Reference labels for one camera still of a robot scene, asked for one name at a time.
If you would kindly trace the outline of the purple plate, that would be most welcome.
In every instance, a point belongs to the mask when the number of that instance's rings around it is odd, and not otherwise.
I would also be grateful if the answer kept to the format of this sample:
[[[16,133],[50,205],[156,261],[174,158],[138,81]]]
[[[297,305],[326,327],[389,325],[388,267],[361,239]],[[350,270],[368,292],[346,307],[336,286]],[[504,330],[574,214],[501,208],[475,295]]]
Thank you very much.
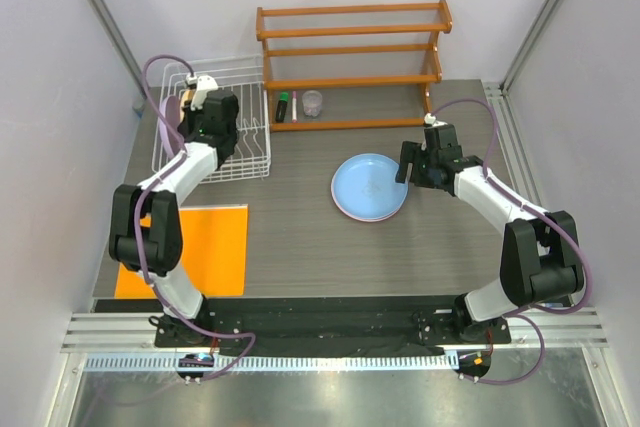
[[[176,130],[181,122],[180,101],[175,95],[167,96],[159,106],[160,113],[164,116],[165,122],[158,120],[158,132],[162,148],[171,160],[180,150],[179,142],[170,133],[169,126]]]

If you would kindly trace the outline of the blue plate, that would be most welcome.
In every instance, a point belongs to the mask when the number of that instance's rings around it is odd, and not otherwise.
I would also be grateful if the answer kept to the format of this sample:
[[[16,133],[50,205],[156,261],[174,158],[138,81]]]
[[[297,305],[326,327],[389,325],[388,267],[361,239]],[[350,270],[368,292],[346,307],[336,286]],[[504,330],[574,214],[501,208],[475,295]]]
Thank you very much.
[[[381,154],[355,155],[336,170],[330,191],[337,208],[362,222],[378,222],[403,206],[408,184],[397,183],[398,163]]]

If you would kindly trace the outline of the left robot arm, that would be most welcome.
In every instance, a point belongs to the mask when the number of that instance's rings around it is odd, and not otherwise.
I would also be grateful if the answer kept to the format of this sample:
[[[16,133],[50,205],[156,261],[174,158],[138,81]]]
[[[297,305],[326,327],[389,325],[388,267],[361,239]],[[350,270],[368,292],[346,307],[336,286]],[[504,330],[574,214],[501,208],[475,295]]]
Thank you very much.
[[[175,329],[193,346],[218,335],[204,294],[181,264],[179,207],[234,154],[238,114],[239,101],[231,90],[206,93],[203,106],[188,108],[176,129],[179,153],[154,176],[122,184],[113,195],[110,257],[152,289],[164,310],[159,327]]]

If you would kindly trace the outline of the pink plate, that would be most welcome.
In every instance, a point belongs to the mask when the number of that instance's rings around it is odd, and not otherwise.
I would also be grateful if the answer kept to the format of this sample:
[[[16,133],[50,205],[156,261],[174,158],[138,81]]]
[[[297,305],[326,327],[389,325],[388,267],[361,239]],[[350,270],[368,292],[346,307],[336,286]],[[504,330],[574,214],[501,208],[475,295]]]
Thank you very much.
[[[387,220],[399,212],[408,196],[408,185],[384,187],[367,182],[363,186],[331,185],[331,196],[338,210],[365,223]]]

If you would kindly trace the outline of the yellow plate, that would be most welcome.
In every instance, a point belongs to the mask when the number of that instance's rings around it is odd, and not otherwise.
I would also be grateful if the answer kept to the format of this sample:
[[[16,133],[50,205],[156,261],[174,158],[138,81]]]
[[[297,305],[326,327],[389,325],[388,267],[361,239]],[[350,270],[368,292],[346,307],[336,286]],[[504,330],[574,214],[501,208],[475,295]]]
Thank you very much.
[[[195,89],[185,90],[180,100],[180,107],[182,109],[195,110],[196,109],[196,107],[194,106],[195,94],[196,94]]]

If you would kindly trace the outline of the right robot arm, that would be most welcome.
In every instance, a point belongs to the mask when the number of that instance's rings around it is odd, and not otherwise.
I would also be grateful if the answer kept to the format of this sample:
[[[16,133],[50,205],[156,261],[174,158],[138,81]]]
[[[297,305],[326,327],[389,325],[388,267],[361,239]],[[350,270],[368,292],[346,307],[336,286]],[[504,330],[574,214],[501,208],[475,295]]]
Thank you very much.
[[[482,159],[464,155],[453,125],[426,116],[423,141],[402,144],[395,180],[447,192],[473,207],[502,237],[497,278],[454,301],[451,327],[460,341],[477,342],[506,314],[584,289],[574,219],[528,202]]]

